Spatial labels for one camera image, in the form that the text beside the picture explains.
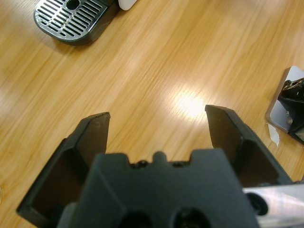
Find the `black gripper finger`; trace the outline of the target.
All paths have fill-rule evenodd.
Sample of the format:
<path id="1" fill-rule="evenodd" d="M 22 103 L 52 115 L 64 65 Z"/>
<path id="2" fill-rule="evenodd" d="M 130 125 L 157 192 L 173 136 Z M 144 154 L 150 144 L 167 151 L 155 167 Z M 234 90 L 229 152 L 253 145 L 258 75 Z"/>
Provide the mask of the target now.
<path id="1" fill-rule="evenodd" d="M 234 110 L 207 105 L 205 111 L 212 146 L 225 152 L 243 187 L 292 184 L 273 154 Z"/>
<path id="2" fill-rule="evenodd" d="M 105 153 L 110 113 L 82 119 L 55 149 L 16 213 L 37 228 L 55 228 L 67 205 L 79 198 L 94 157 Z"/>

